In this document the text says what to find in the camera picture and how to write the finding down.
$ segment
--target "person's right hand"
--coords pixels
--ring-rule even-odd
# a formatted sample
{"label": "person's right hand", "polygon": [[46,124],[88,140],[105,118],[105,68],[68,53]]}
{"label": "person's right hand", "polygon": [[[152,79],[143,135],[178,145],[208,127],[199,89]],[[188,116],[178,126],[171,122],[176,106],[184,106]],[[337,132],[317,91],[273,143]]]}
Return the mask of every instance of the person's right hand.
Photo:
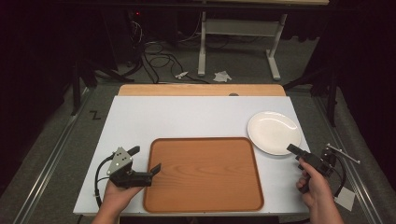
{"label": "person's right hand", "polygon": [[[332,190],[324,176],[302,158],[299,159],[299,163],[303,166],[304,170],[303,177],[296,183],[296,187],[299,189],[306,184],[309,185],[309,191],[303,194],[303,201],[306,206],[311,209],[318,204],[319,201],[333,203]],[[310,175],[311,178],[309,182],[306,183],[308,175]]]}

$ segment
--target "desk leg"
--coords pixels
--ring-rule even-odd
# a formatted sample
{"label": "desk leg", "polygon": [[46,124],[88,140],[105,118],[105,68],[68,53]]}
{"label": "desk leg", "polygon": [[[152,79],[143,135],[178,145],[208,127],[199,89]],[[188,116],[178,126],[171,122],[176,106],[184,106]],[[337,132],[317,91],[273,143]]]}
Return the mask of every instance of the desk leg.
{"label": "desk leg", "polygon": [[205,76],[205,64],[206,64],[205,38],[206,38],[206,12],[202,12],[201,48],[199,50],[198,77]]}
{"label": "desk leg", "polygon": [[285,21],[286,21],[287,17],[288,17],[288,14],[282,14],[282,16],[280,18],[279,25],[276,28],[276,33],[275,33],[275,37],[274,37],[274,45],[272,46],[271,49],[268,49],[266,51],[267,60],[270,65],[271,73],[272,73],[273,79],[276,81],[280,80],[280,74],[279,74],[279,71],[277,70],[274,55],[275,55],[277,45],[279,43],[280,36],[282,35],[282,32],[283,32],[283,27],[285,27]]}

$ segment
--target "gray carpet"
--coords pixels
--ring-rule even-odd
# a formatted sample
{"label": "gray carpet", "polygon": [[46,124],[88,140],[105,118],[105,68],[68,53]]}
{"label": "gray carpet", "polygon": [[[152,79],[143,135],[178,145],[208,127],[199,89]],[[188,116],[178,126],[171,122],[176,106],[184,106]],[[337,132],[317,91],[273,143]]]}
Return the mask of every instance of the gray carpet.
{"label": "gray carpet", "polygon": [[[282,80],[274,82],[269,74],[268,64],[263,57],[262,45],[268,44],[269,39],[259,39],[251,43],[242,43],[240,39],[225,46],[222,49],[208,49],[206,76],[207,82],[213,81],[214,73],[227,71],[232,80],[229,83],[288,83],[299,77],[304,71],[312,50],[316,42],[309,41],[299,43],[296,39],[281,41],[276,61],[279,67]],[[189,43],[189,46],[180,45],[177,49],[164,46],[165,52],[171,52],[178,61],[183,65],[184,71],[189,71],[191,77],[196,76],[198,47]],[[213,48],[221,46],[221,42],[209,43]],[[151,46],[148,50],[156,51],[159,46]],[[159,66],[166,63],[153,61]],[[120,70],[126,71],[128,68],[123,64]],[[176,65],[167,64],[162,68],[157,68],[161,82],[181,82],[174,78],[180,69]],[[147,73],[141,69],[138,73],[131,76],[137,83],[150,83]],[[84,106],[78,113],[77,117],[71,117],[72,111],[71,92],[65,96],[65,104],[48,119],[45,129],[40,134],[26,156],[21,169],[15,175],[12,183],[7,188],[5,194],[0,199],[0,223],[12,223],[17,217],[30,189],[34,186],[35,181],[40,175],[41,170],[45,167],[51,152],[57,145],[58,140],[66,127],[66,124],[73,120],[75,122],[73,129],[64,141],[64,146],[60,149],[61,155],[59,161],[55,162],[53,172],[50,174],[49,182],[43,186],[44,191],[39,201],[37,201],[32,213],[26,217],[27,223],[77,223],[79,216],[73,214],[73,208],[77,200],[78,191],[91,162],[91,157],[96,148],[101,131],[106,121],[106,115],[111,106],[113,97],[117,94],[120,83],[108,80],[99,80],[99,85],[95,89],[89,89],[86,93]],[[352,212],[339,207],[339,210],[346,223],[392,223],[396,220],[392,210],[396,208],[395,194],[390,188],[386,178],[381,173],[369,149],[364,144],[364,140],[356,128],[353,118],[347,111],[347,105],[342,99],[339,92],[336,107],[336,125],[331,128],[323,116],[322,99],[312,98],[309,94],[309,86],[295,88],[288,91],[293,105],[295,107],[299,121],[303,127],[304,135],[311,151],[319,154],[327,143],[336,146],[343,146],[346,151],[353,157],[362,160],[362,165],[355,165],[359,174],[361,174],[364,187],[373,195],[373,205],[367,211],[361,206],[361,201],[365,198],[357,197],[355,199]],[[96,111],[96,117],[93,119],[92,111]],[[355,182],[353,174],[349,177],[346,187],[354,190]],[[331,179],[332,186],[337,187],[339,180],[334,175]],[[282,216],[280,222],[304,219],[306,216]],[[80,223],[90,223],[91,217],[83,217]]]}

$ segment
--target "white tabletop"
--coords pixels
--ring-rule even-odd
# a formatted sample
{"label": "white tabletop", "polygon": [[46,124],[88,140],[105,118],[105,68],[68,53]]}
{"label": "white tabletop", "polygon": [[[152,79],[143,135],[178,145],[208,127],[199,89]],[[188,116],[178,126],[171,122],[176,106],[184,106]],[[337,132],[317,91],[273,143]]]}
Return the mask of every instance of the white tabletop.
{"label": "white tabletop", "polygon": [[[133,169],[147,171],[149,148],[157,138],[248,137],[249,119],[262,111],[275,111],[292,119],[301,130],[289,97],[285,96],[116,96],[92,158],[74,209],[75,214],[94,216],[98,211],[93,197],[94,175],[99,163],[118,147],[126,150],[140,146],[134,155]],[[309,151],[304,133],[300,148]],[[285,215],[307,213],[295,182],[301,175],[293,154],[273,156],[254,147],[264,195],[258,212],[237,215]],[[99,175],[106,176],[108,164]],[[106,181],[99,183],[103,198]],[[143,208],[143,191],[139,192],[123,216],[160,216]],[[186,216],[187,214],[166,214]],[[232,216],[235,213],[194,214],[195,216]]]}

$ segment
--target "dark background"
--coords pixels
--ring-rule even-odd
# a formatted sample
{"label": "dark background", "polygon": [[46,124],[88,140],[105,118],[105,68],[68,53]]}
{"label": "dark background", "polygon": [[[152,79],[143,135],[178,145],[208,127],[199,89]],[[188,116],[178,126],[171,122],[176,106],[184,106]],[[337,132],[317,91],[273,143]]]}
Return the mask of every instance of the dark background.
{"label": "dark background", "polygon": [[[396,162],[396,119],[392,108],[396,102],[396,19],[392,12],[395,7],[389,2],[341,0],[336,5],[332,1],[334,7],[357,10],[323,15],[291,13],[282,38],[297,35],[305,41],[320,36],[305,74],[329,64],[336,68],[350,112],[395,189],[392,164]],[[100,10],[62,7],[46,1],[1,4],[0,169],[6,171],[1,178],[3,191],[46,119],[64,102],[75,61],[88,57],[111,67],[116,56],[112,55]],[[177,27],[188,35],[197,17],[198,13],[151,11],[142,22],[151,35],[176,44]],[[159,21],[167,21],[167,26]]]}

